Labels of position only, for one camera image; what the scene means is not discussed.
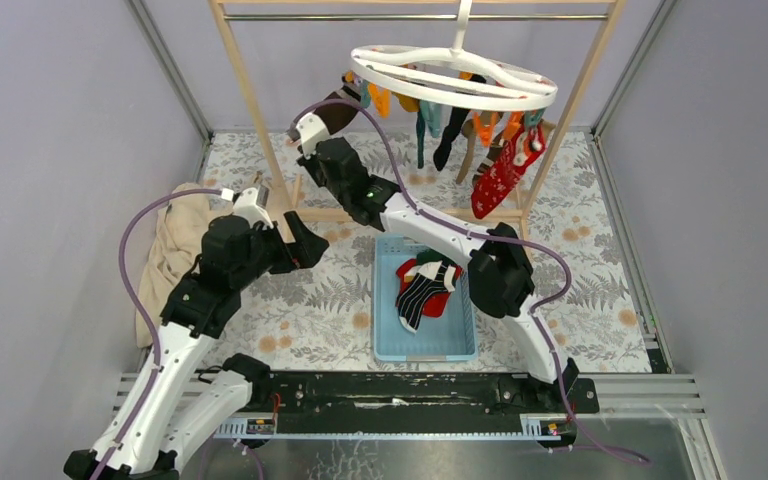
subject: black sock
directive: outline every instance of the black sock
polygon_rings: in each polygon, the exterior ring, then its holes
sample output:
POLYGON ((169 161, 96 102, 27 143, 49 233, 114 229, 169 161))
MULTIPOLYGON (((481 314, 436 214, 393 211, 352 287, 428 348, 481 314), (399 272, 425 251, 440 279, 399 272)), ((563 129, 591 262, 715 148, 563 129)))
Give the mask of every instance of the black sock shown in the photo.
MULTIPOLYGON (((471 82, 487 83, 487 80, 481 75, 473 75, 469 80, 471 82)), ((452 108, 452 113, 449 115, 449 124, 443 129, 443 135, 440 138, 440 146, 437 147, 437 150, 434 150, 434 166, 437 167, 438 172, 446 167, 446 163, 449 161, 449 154, 452 153, 452 143, 461 133, 461 127, 463 122, 466 121, 467 115, 469 115, 469 110, 466 108, 452 108)))
POLYGON ((416 333, 425 303, 434 295, 449 291, 445 282, 449 269, 452 269, 452 273, 449 274, 451 278, 455 269, 453 265, 447 262, 427 263, 419 269, 408 288, 399 294, 396 299, 396 308, 399 311, 399 319, 406 329, 416 333), (434 275, 434 278, 428 277, 429 274, 434 275))

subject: metal rail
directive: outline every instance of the metal rail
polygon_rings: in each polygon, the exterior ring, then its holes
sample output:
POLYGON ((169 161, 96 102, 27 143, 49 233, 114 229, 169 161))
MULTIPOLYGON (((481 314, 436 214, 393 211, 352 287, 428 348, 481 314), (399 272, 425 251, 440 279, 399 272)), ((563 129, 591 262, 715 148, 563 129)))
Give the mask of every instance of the metal rail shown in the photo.
MULTIPOLYGON (((323 13, 323 14, 239 14, 239 13, 226 13, 223 18, 229 22, 355 22, 355 21, 374 21, 374 22, 390 22, 390 21, 452 21, 457 20, 458 16, 454 14, 421 14, 421 13, 405 13, 405 14, 389 14, 389 13, 323 13)), ((522 20, 578 20, 578 21, 605 21, 608 19, 607 14, 586 14, 586 15, 566 15, 566 14, 547 14, 547 13, 532 13, 532 14, 511 14, 511 15, 495 15, 495 14, 474 14, 469 16, 471 22, 493 21, 493 22, 508 22, 508 21, 522 21, 522 20)))

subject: red wire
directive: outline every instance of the red wire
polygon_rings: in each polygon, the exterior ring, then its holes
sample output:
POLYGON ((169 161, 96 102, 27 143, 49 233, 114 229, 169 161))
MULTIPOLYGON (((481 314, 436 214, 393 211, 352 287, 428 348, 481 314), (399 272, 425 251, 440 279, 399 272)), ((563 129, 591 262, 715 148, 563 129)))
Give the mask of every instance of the red wire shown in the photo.
POLYGON ((272 408, 272 425, 275 425, 275 417, 278 415, 278 409, 281 408, 281 395, 277 393, 273 393, 272 401, 274 403, 274 406, 272 408))

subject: purple tube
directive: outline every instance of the purple tube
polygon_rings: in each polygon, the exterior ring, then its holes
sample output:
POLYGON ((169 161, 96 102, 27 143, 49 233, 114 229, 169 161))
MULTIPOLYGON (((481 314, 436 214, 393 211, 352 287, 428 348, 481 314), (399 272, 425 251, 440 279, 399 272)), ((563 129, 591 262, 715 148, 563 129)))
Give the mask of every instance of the purple tube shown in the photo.
POLYGON ((543 245, 540 245, 539 243, 529 242, 527 240, 520 240, 518 238, 499 237, 495 235, 487 235, 483 233, 470 232, 466 228, 463 228, 460 225, 449 222, 443 218, 435 217, 434 215, 431 215, 430 213, 422 209, 418 209, 416 202, 413 200, 413 198, 411 198, 410 193, 408 192, 408 189, 405 186, 405 182, 402 180, 402 175, 399 173, 398 166, 396 165, 396 156, 393 155, 393 150, 390 148, 390 142, 387 140, 387 136, 384 134, 384 130, 381 128, 381 125, 378 124, 378 122, 375 120, 372 114, 369 113, 366 109, 362 108, 357 103, 352 103, 343 99, 324 100, 322 102, 316 103, 314 105, 311 105, 305 108, 293 120, 293 125, 298 123, 299 119, 308 112, 311 112, 319 107, 323 107, 327 105, 336 105, 336 104, 344 104, 344 105, 349 105, 354 108, 357 108, 360 113, 362 113, 367 119, 369 119, 369 122, 372 124, 373 128, 375 128, 375 131, 378 132, 378 135, 381 137, 381 141, 384 142, 384 149, 387 151, 387 157, 390 159, 390 166, 393 169, 393 175, 396 177, 396 183, 399 184, 399 188, 402 189, 402 195, 404 195, 405 201, 407 201, 408 205, 410 205, 411 208, 416 210, 417 213, 419 213, 423 217, 427 218, 428 220, 438 225, 446 227, 462 235, 467 235, 467 236, 479 238, 482 240, 491 240, 495 242, 510 243, 514 245, 521 245, 523 247, 533 248, 534 250, 538 250, 540 252, 545 253, 546 255, 549 255, 561 265, 561 268, 563 268, 564 270, 564 286, 557 293, 536 302, 529 309, 528 314, 531 315, 531 317, 534 319, 534 323, 540 329, 540 333, 543 336, 543 339, 546 341, 546 344, 549 345, 549 349, 552 351, 552 360, 555 363, 555 371, 558 374, 558 386, 560 387, 560 390, 561 390, 561 400, 564 404, 564 408, 567 410, 567 414, 570 416, 572 421, 575 422, 576 426, 584 434, 584 436, 587 437, 591 442, 593 442, 593 445, 584 445, 578 448, 581 448, 584 450, 598 449, 625 463, 639 465, 643 467, 651 467, 653 465, 652 460, 649 459, 647 456, 643 455, 642 453, 638 453, 623 447, 603 445, 602 443, 597 441, 593 437, 593 434, 578 421, 578 417, 576 417, 575 412, 572 411, 572 406, 570 406, 569 399, 567 398, 567 395, 566 395, 566 388, 564 386, 564 375, 563 375, 564 370, 563 370, 563 367, 561 366, 561 359, 552 348, 552 343, 553 343, 552 337, 549 335, 549 332, 547 332, 546 329, 543 328, 543 325, 537 321, 534 313, 538 307, 545 305, 549 302, 553 302, 563 297, 564 295, 566 295, 566 293, 569 291, 570 287, 572 286, 572 271, 570 270, 567 262, 564 261, 563 257, 561 257, 561 255, 555 252, 554 250, 548 247, 545 247, 543 245))
MULTIPOLYGON (((194 195, 197 193, 220 195, 222 191, 210 188, 195 188, 192 190, 175 192, 159 198, 148 204, 145 208, 140 210, 140 212, 137 213, 134 218, 131 219, 131 221, 128 223, 128 226, 125 227, 125 232, 122 233, 122 239, 119 241, 119 275, 122 277, 122 283, 125 284, 125 290, 128 292, 128 296, 131 297, 131 301, 134 303, 134 306, 137 307, 137 311, 140 312, 140 316, 143 318, 143 321, 146 324, 146 328, 148 328, 148 333, 151 335, 151 342, 153 345, 151 351, 155 365, 160 365, 160 337, 157 335, 157 327, 155 327, 154 322, 151 321, 151 316, 148 314, 148 311, 146 311, 142 302, 140 302, 139 297, 137 297, 137 292, 134 291, 134 286, 131 285, 131 281, 128 279, 128 272, 125 270, 125 247, 128 245, 128 237, 131 236, 131 232, 134 230, 134 227, 137 226, 137 222, 139 222, 140 219, 146 216, 149 212, 154 211, 157 207, 165 205, 170 200, 174 200, 178 197, 184 197, 186 195, 194 195)), ((128 433, 128 429, 131 428, 131 425, 133 425, 134 420, 136 420, 137 415, 139 415, 140 410, 142 410, 146 399, 148 399, 151 390, 154 388, 155 382, 157 382, 157 374, 158 370, 152 369, 151 374, 148 377, 148 382, 146 382, 145 388, 140 394, 140 397, 137 399, 137 403, 134 405, 134 409, 131 410, 131 413, 128 415, 125 421, 122 422, 122 427, 119 428, 119 433, 113 437, 113 441, 115 443, 121 442, 125 437, 125 434, 128 433)), ((107 465, 107 462, 110 461, 110 457, 113 456, 113 452, 115 450, 115 446, 107 449, 107 451, 101 457, 101 461, 93 471, 93 474, 90 476, 90 480, 98 480, 98 477, 101 475, 101 472, 104 471, 104 467, 107 465)))

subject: metal rod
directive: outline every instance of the metal rod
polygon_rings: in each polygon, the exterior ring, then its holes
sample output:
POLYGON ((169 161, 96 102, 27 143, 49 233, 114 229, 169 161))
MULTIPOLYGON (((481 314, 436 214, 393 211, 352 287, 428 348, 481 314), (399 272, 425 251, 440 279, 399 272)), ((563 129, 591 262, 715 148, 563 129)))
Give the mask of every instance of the metal rod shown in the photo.
POLYGON ((163 70, 164 75, 166 75, 166 79, 169 80, 169 84, 175 91, 181 106, 184 107, 184 111, 190 118, 193 127, 198 131, 203 142, 209 142, 213 136, 210 131, 210 125, 204 118, 204 114, 199 108, 192 91, 187 86, 187 82, 184 81, 184 76, 169 52, 169 47, 166 46, 166 42, 163 40, 160 29, 154 22, 154 18, 148 10, 145 0, 127 0, 125 3, 143 32, 146 43, 148 43, 152 53, 154 53, 160 68, 163 70))
POLYGON ((661 29, 670 17, 673 11, 673 7, 678 3, 678 0, 661 0, 658 10, 655 11, 655 15, 652 17, 652 21, 646 27, 646 31, 643 33, 643 38, 640 39, 640 43, 634 50, 631 59, 623 70, 620 79, 617 82, 614 91, 611 92, 611 96, 608 97, 608 102, 605 104, 604 110, 599 114, 599 118, 596 120, 595 127, 593 128, 593 135, 600 137, 605 133, 605 129, 611 121, 611 117, 617 109, 617 106, 622 100, 628 87, 631 85, 631 81, 643 64, 644 59, 649 54, 649 50, 655 42, 655 39, 661 33, 661 29))
MULTIPOLYGON (((324 13, 324 14, 225 14, 225 20, 228 22, 352 22, 352 21, 451 21, 457 20, 458 16, 453 14, 426 15, 426 14, 389 14, 389 13, 324 13)), ((582 20, 582 21, 605 21, 607 14, 588 14, 588 15, 564 15, 564 14, 545 14, 533 13, 522 15, 470 15, 471 22, 493 21, 521 21, 521 20, 582 20)))

